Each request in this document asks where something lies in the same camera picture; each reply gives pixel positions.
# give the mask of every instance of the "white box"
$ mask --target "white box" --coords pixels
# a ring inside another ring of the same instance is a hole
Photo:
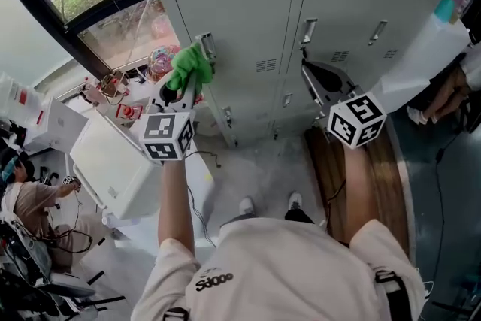
[[[42,111],[37,124],[27,128],[23,148],[36,152],[52,147],[70,153],[88,119],[55,98],[46,99]]]
[[[354,149],[377,138],[385,120],[383,107],[368,92],[332,106],[328,131]]]
[[[119,220],[148,217],[159,209],[162,167],[99,112],[85,125],[70,156],[75,175],[95,203]]]

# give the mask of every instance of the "sneaker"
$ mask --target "sneaker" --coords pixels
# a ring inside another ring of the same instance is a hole
[[[419,124],[425,125],[428,122],[428,120],[424,118],[424,115],[422,115],[422,111],[417,110],[415,108],[410,108],[409,106],[406,107],[406,110],[407,110],[407,116],[416,125],[419,125]]]
[[[289,208],[287,210],[302,209],[302,195],[292,192],[289,196]]]
[[[240,202],[240,205],[239,205],[239,212],[240,212],[240,215],[244,215],[244,214],[255,214],[256,211],[254,209],[254,201],[252,198],[250,197],[246,197],[244,198],[241,202]]]

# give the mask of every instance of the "window frame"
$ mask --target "window frame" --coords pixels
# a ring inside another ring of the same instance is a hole
[[[144,0],[102,0],[74,19],[64,22],[51,0],[20,0],[42,27],[94,77],[102,79],[113,70],[78,36],[90,26]]]

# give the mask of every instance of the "person sitting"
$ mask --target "person sitting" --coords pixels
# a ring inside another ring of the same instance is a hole
[[[407,106],[407,115],[416,125],[425,125],[429,120],[436,124],[442,117],[458,110],[470,93],[480,89],[481,44],[478,44],[454,67],[428,108],[420,111]]]
[[[13,212],[35,240],[47,244],[54,271],[70,271],[107,234],[108,228],[95,214],[78,216],[74,228],[49,224],[46,209],[80,190],[78,181],[60,186],[26,182],[25,165],[10,147],[0,153],[0,171],[5,186],[1,210]]]

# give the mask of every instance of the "hand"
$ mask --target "hand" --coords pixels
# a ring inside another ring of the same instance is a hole
[[[82,183],[80,183],[80,181],[76,177],[74,177],[74,180],[71,182],[71,184],[74,186],[74,190],[76,192],[79,192],[82,188]]]

